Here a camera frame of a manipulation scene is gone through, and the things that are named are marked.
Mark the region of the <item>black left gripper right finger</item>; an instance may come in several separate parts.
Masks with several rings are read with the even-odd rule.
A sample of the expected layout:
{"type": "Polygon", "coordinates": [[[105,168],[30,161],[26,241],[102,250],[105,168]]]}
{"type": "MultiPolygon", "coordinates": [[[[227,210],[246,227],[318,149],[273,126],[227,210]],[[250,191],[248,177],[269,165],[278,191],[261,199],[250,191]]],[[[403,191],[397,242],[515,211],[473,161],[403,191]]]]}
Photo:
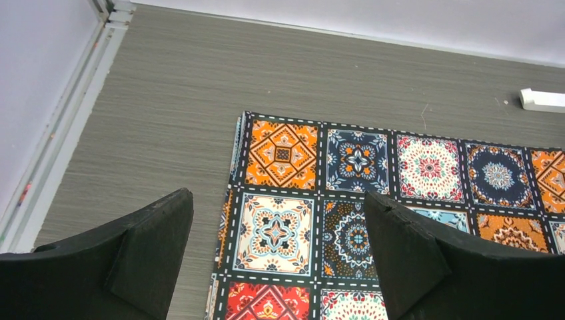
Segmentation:
{"type": "Polygon", "coordinates": [[[389,319],[563,319],[564,257],[495,243],[368,192],[389,319]]]}

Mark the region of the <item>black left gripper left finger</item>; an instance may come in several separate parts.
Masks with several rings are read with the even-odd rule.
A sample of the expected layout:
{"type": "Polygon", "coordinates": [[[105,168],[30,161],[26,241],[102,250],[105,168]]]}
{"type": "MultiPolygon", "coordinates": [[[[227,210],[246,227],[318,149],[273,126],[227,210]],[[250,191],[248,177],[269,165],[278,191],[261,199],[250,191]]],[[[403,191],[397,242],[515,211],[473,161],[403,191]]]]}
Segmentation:
{"type": "Polygon", "coordinates": [[[1,255],[2,319],[165,319],[193,222],[185,188],[30,253],[1,255]]]}

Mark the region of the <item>colourful patterned placemat cloth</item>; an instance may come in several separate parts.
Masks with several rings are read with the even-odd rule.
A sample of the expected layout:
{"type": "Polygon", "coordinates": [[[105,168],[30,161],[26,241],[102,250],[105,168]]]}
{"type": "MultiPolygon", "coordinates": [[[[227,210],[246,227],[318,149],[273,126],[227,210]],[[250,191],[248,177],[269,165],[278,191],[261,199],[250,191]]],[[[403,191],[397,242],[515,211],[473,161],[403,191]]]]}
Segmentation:
{"type": "Polygon", "coordinates": [[[385,319],[364,194],[564,253],[564,152],[244,112],[206,319],[385,319]]]}

